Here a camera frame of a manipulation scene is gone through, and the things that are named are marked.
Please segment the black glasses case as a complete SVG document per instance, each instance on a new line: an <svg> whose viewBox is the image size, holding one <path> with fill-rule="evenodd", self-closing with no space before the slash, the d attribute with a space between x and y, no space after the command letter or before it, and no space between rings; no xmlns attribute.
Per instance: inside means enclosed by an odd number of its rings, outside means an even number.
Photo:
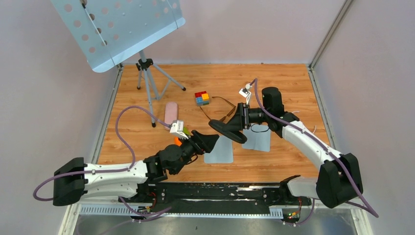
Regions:
<svg viewBox="0 0 415 235"><path fill-rule="evenodd" d="M242 133L241 128L228 126L227 124L215 119L210 120L208 124L216 132L236 143L244 144L247 141L247 137Z"/></svg>

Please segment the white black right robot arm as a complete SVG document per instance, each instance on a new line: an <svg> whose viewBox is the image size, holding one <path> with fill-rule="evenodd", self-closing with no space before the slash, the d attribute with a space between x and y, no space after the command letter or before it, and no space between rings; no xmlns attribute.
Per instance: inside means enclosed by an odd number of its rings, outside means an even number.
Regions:
<svg viewBox="0 0 415 235"><path fill-rule="evenodd" d="M310 132L296 115L286 111L278 88L266 87L261 93L263 106L251 108L239 103L222 134L235 142L245 143L247 137L242 130L265 122L271 131L295 146L313 163L319 171L317 178L296 175L281 181L281 201L290 205L299 197L309 197L334 208L359 197L363 193L363 184L357 158L328 146Z"/></svg>

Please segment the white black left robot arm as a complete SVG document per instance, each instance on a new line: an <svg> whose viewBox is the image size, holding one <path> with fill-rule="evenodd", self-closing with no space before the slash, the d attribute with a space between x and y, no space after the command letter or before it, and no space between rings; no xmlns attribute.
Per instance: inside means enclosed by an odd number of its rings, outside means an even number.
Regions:
<svg viewBox="0 0 415 235"><path fill-rule="evenodd" d="M210 153L218 134L204 135L196 130L181 141L181 145L168 145L154 156L134 164L87 164L84 158L73 158L54 172L54 206L68 206L92 197L133 197L145 202L150 196L149 187L177 175L195 155Z"/></svg>

